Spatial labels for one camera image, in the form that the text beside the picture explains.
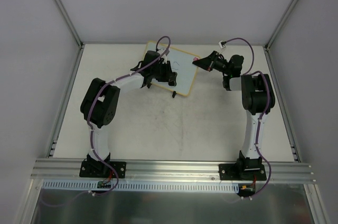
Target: connector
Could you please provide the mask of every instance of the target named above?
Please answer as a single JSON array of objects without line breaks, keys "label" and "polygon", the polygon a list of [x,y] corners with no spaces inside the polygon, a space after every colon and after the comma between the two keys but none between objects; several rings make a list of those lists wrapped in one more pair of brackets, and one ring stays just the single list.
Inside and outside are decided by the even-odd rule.
[{"label": "connector", "polygon": [[220,49],[225,49],[226,48],[226,41],[219,41],[218,42],[218,46],[220,47]]}]

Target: cable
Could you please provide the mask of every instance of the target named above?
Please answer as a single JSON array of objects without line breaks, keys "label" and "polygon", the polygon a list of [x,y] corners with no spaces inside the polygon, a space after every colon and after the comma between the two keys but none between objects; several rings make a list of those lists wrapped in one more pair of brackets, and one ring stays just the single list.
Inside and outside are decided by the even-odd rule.
[{"label": "cable", "polygon": [[74,201],[75,199],[77,199],[79,196],[81,196],[81,195],[83,195],[83,194],[86,194],[86,193],[91,193],[91,191],[82,191],[82,192],[80,192],[79,194],[77,194],[74,198],[68,200],[66,203],[63,203],[63,204],[49,204],[49,203],[46,203],[46,202],[42,199],[43,190],[41,190],[39,202],[41,202],[41,203],[42,203],[43,205],[45,205],[46,207],[52,207],[52,208],[64,207],[64,206],[66,206],[67,204],[70,204],[71,202],[73,202],[73,201]]},{"label": "cable", "polygon": [[245,40],[244,38],[232,38],[232,39],[227,40],[226,43],[229,43],[229,42],[234,41],[234,40],[242,40],[242,41],[246,42],[249,45],[250,49],[251,49],[252,62],[251,62],[251,66],[250,66],[249,70],[247,72],[243,73],[243,75],[246,75],[246,74],[248,74],[251,71],[252,67],[254,66],[254,61],[255,61],[254,50],[253,50],[251,44],[247,40]]},{"label": "cable", "polygon": [[265,157],[262,155],[262,153],[260,152],[259,148],[258,148],[258,138],[259,138],[259,131],[260,131],[260,124],[261,124],[261,120],[263,118],[263,115],[266,113],[266,111],[268,110],[269,108],[269,104],[270,104],[270,91],[269,91],[269,86],[268,86],[268,82],[264,76],[264,74],[261,72],[261,71],[256,71],[254,73],[251,73],[251,75],[255,75],[255,74],[260,74],[262,76],[262,79],[263,79],[263,82],[264,82],[264,85],[265,85],[265,90],[266,90],[266,93],[267,93],[267,102],[266,102],[266,105],[265,105],[265,108],[263,110],[263,112],[260,114],[259,118],[258,118],[258,125],[257,125],[257,133],[256,133],[256,140],[255,140],[255,146],[256,146],[256,150],[257,150],[257,153],[259,154],[259,156],[268,164],[269,166],[269,176],[268,176],[268,179],[266,180],[266,183],[263,185],[263,187],[257,191],[253,196],[256,196],[258,193],[260,193],[267,185],[268,183],[270,182],[270,179],[271,179],[271,173],[272,173],[272,169],[271,169],[271,164],[269,163],[269,161],[267,159],[265,159]]},{"label": "cable", "polygon": [[43,199],[42,199],[42,194],[43,194],[43,193],[41,192],[41,194],[40,194],[40,202],[41,202],[43,205],[45,205],[45,206],[47,206],[47,207],[51,207],[51,208],[63,207],[63,206],[68,205],[69,203],[73,202],[75,199],[77,199],[79,196],[81,196],[81,195],[83,195],[83,194],[86,194],[86,193],[92,193],[93,196],[95,196],[95,195],[102,196],[102,195],[108,194],[109,192],[111,192],[113,189],[115,189],[115,188],[117,187],[118,182],[119,182],[119,178],[118,178],[118,174],[117,174],[116,170],[115,170],[111,165],[109,165],[108,163],[104,162],[104,160],[102,160],[102,159],[100,158],[100,156],[96,153],[96,151],[95,151],[95,149],[94,149],[94,143],[93,143],[94,127],[93,127],[93,125],[92,125],[91,122],[90,122],[90,117],[91,117],[91,114],[92,114],[92,112],[93,112],[93,109],[94,109],[94,106],[95,106],[97,100],[99,99],[100,95],[102,94],[102,92],[104,91],[104,89],[105,89],[106,87],[108,87],[110,84],[112,84],[112,83],[114,83],[114,82],[117,82],[117,81],[119,81],[119,80],[121,80],[121,79],[125,79],[125,78],[127,78],[127,77],[130,77],[130,76],[132,76],[132,75],[135,75],[136,73],[139,73],[139,72],[143,71],[144,69],[146,69],[146,68],[150,67],[151,65],[153,65],[154,63],[156,63],[162,56],[167,55],[167,54],[169,53],[169,47],[170,47],[170,45],[171,45],[171,39],[170,39],[170,37],[167,36],[167,35],[165,35],[165,36],[161,37],[160,39],[158,39],[158,41],[157,41],[157,43],[156,43],[156,49],[157,49],[157,46],[158,46],[159,42],[160,42],[162,39],[164,39],[164,38],[167,38],[167,39],[168,39],[168,46],[166,47],[166,49],[163,51],[163,53],[162,53],[158,58],[156,58],[155,60],[153,60],[152,62],[150,62],[150,63],[147,64],[146,66],[144,66],[144,67],[138,69],[137,71],[135,71],[135,72],[133,72],[133,73],[131,73],[131,74],[123,75],[123,76],[117,78],[116,80],[112,80],[112,81],[110,81],[110,82],[104,84],[103,87],[99,90],[99,92],[98,92],[97,95],[95,96],[95,99],[94,99],[94,101],[93,101],[93,103],[92,103],[92,105],[91,105],[91,107],[90,107],[89,114],[88,114],[88,117],[87,117],[87,124],[88,124],[88,126],[90,127],[90,146],[91,146],[92,152],[94,153],[95,157],[96,157],[101,163],[103,163],[105,166],[107,166],[107,167],[115,174],[115,176],[116,176],[116,183],[115,183],[115,185],[112,186],[108,191],[103,192],[103,193],[100,193],[100,194],[92,193],[92,191],[90,191],[90,190],[89,190],[89,191],[82,191],[82,192],[80,192],[79,194],[77,194],[74,198],[70,199],[69,201],[67,201],[66,203],[63,203],[63,204],[49,204],[49,203],[44,202]]}]

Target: metal frame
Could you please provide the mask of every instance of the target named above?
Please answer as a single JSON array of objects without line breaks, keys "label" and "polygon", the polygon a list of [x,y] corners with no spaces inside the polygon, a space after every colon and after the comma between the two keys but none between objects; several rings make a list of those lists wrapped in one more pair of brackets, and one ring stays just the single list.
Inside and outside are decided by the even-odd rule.
[{"label": "metal frame", "polygon": [[82,47],[83,43],[80,39],[80,36],[79,36],[78,32],[76,31],[72,21],[70,20],[69,15],[67,13],[67,10],[64,8],[62,1],[61,0],[54,0],[54,1],[57,5],[58,9],[60,10],[60,13],[61,13],[63,19],[65,20],[70,32],[72,33],[76,43],[78,44],[79,47]]},{"label": "metal frame", "polygon": [[34,216],[35,206],[39,198],[42,182],[43,179],[31,179],[30,187],[26,195],[24,208],[22,209],[22,211],[19,212],[19,219],[17,219],[15,223],[31,223]]},{"label": "metal frame", "polygon": [[289,5],[287,6],[286,10],[284,11],[279,23],[277,24],[274,32],[272,33],[268,43],[266,44],[266,48],[267,51],[270,50],[271,45],[273,44],[273,42],[276,40],[276,38],[278,37],[279,33],[281,32],[281,30],[283,29],[283,26],[285,25],[285,23],[287,22],[289,16],[291,15],[291,13],[293,12],[293,10],[295,9],[296,5],[298,4],[299,0],[291,0],[291,2],[289,3]]},{"label": "metal frame", "polygon": [[52,131],[52,134],[51,134],[51,137],[50,137],[50,143],[48,145],[48,148],[45,151],[45,156],[47,158],[51,157],[51,151],[53,149],[53,145],[55,145],[57,140],[58,140],[59,133],[60,133],[61,126],[62,126],[62,122],[63,122],[64,116],[65,116],[65,111],[67,109],[67,105],[68,105],[68,102],[69,102],[69,99],[70,99],[70,94],[71,94],[73,86],[74,86],[76,74],[78,73],[78,69],[79,69],[79,66],[80,66],[80,61],[81,61],[81,58],[82,58],[84,48],[85,47],[82,46],[77,53],[77,57],[75,59],[74,66],[72,68],[72,73],[70,74],[70,78],[68,80],[66,90],[65,90],[65,92],[62,96],[62,102],[61,102],[60,108],[58,110],[58,115],[57,115],[57,118],[56,118],[54,125],[53,125],[53,131]]},{"label": "metal frame", "polygon": [[277,96],[277,99],[278,99],[281,115],[283,117],[284,125],[285,125],[285,128],[286,128],[286,133],[287,133],[287,136],[289,138],[291,148],[294,150],[294,154],[296,155],[295,160],[301,162],[302,161],[302,155],[301,155],[301,152],[299,150],[299,144],[298,144],[297,139],[295,137],[294,128],[292,126],[292,123],[289,120],[289,117],[290,117],[289,112],[288,112],[288,110],[287,110],[287,108],[284,104],[284,98],[283,98],[283,95],[280,91],[280,87],[279,87],[280,85],[278,83],[278,79],[277,79],[276,74],[275,74],[275,69],[274,69],[273,63],[271,61],[270,53],[266,49],[265,49],[265,57],[266,57],[266,61],[268,63],[271,78],[272,78],[273,83],[274,83],[275,93],[276,93],[276,96]]},{"label": "metal frame", "polygon": [[[40,158],[35,162],[33,179],[82,179],[79,177],[83,159]],[[218,164],[234,162],[137,161],[127,162],[125,180],[151,182],[215,182],[220,181]],[[297,162],[272,162],[271,183],[314,184],[311,165]],[[222,181],[222,183],[242,181]]]},{"label": "metal frame", "polygon": [[305,184],[304,189],[307,196],[307,201],[311,209],[313,220],[316,224],[328,223],[330,224],[330,219],[328,218],[327,212],[323,207],[322,197],[320,195],[318,185],[316,184]]}]

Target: white enclosure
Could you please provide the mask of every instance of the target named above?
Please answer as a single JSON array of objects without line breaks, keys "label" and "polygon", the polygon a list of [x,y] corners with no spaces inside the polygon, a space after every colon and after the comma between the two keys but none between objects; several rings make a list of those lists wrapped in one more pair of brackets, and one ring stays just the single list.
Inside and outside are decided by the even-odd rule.
[{"label": "white enclosure", "polygon": [[83,42],[266,44],[291,0],[62,0]]}]

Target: small whiteboard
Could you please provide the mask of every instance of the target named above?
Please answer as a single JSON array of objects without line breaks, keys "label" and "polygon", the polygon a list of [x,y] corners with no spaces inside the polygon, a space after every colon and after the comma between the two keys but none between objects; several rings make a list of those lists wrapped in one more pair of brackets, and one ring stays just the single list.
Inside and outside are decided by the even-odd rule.
[{"label": "small whiteboard", "polygon": [[[159,53],[161,54],[161,48],[166,47],[167,45],[159,44],[158,45],[158,48],[160,49]],[[149,50],[151,51],[156,50],[156,42],[149,41],[147,43],[144,55]],[[188,96],[190,94],[198,69],[198,67],[193,65],[192,62],[194,58],[200,57],[192,53],[181,51],[172,46],[170,46],[169,51],[170,52],[167,58],[168,60],[170,60],[172,71],[177,72],[176,86],[169,86],[168,82],[158,82],[155,79],[153,79],[152,84],[172,92],[176,91],[176,93],[179,95]]]}]

